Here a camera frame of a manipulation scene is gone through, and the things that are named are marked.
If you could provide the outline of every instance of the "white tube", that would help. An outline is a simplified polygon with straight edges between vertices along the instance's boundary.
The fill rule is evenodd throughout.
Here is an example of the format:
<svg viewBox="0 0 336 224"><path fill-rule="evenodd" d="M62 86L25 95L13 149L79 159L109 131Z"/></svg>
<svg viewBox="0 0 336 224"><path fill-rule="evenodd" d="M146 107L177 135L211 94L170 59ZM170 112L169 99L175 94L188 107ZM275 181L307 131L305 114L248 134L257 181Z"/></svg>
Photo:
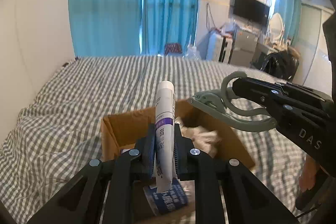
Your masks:
<svg viewBox="0 0 336 224"><path fill-rule="evenodd" d="M168 191L173 177L174 164L174 85L162 81L157 87L155 103L155 158L157 193Z"/></svg>

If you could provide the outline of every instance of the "checkered bedsheet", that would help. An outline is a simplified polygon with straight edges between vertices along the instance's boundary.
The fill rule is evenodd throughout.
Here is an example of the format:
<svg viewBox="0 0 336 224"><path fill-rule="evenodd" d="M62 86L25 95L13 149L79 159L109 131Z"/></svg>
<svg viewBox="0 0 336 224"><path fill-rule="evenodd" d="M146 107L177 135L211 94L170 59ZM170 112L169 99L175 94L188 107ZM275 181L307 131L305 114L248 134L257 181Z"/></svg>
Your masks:
<svg viewBox="0 0 336 224"><path fill-rule="evenodd" d="M159 81L171 81L179 100L220 88L236 70L275 81L258 70L176 57L80 58L68 64L21 110L0 150L1 201L17 223L26 223L90 159L101 157L104 115L153 106ZM257 106L245 99L234 104ZM256 162L254 174L298 214L295 197L305 153L276 130L236 132ZM188 216L193 222L194 214Z"/></svg>

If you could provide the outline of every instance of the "white lettering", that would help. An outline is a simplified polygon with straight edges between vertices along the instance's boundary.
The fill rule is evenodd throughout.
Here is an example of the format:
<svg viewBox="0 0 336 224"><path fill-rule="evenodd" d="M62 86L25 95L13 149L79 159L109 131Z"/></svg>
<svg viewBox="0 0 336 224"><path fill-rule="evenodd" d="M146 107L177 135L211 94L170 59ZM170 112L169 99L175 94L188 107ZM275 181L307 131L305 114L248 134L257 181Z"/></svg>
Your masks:
<svg viewBox="0 0 336 224"><path fill-rule="evenodd" d="M319 149L321 144L322 144L321 141L317 141L317 142L316 142L316 145L314 146L315 149Z"/></svg>
<svg viewBox="0 0 336 224"><path fill-rule="evenodd" d="M301 129L299 136L301 138L304 138L306 136L306 131L303 128Z"/></svg>
<svg viewBox="0 0 336 224"><path fill-rule="evenodd" d="M311 136L307 139L307 142L310 143L310 144L313 142L313 135L311 135Z"/></svg>

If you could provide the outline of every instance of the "silver bolt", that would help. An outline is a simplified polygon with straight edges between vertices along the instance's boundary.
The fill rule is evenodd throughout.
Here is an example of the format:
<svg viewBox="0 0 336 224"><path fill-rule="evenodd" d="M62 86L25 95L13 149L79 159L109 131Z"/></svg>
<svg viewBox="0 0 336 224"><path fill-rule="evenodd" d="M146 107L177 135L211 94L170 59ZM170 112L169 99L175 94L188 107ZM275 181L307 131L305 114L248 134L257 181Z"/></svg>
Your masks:
<svg viewBox="0 0 336 224"><path fill-rule="evenodd" d="M131 149L129 152L128 152L131 156L137 156L139 155L139 150L137 149Z"/></svg>
<svg viewBox="0 0 336 224"><path fill-rule="evenodd" d="M293 108L289 105L283 105L284 108L288 109L288 110L293 110Z"/></svg>
<svg viewBox="0 0 336 224"><path fill-rule="evenodd" d="M197 148L190 149L190 154L191 154L191 155L195 155L195 156L197 156L197 155L199 155L200 153L201 153L200 150L197 149Z"/></svg>
<svg viewBox="0 0 336 224"><path fill-rule="evenodd" d="M100 164L100 161L98 159L93 159L93 160L90 160L89 162L89 165L90 166L98 166Z"/></svg>
<svg viewBox="0 0 336 224"><path fill-rule="evenodd" d="M230 159L229 163L232 166L238 166L239 165L239 160L237 160L237 159Z"/></svg>

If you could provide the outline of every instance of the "flat screen tv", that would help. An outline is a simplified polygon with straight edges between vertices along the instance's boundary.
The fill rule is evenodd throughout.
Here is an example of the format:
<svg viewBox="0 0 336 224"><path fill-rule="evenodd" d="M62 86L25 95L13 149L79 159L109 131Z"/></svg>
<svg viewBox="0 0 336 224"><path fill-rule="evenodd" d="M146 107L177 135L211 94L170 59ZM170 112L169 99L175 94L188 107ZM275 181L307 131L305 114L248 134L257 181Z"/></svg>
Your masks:
<svg viewBox="0 0 336 224"><path fill-rule="evenodd" d="M257 0L235 0L233 14L246 18L247 20L267 25L269 6Z"/></svg>

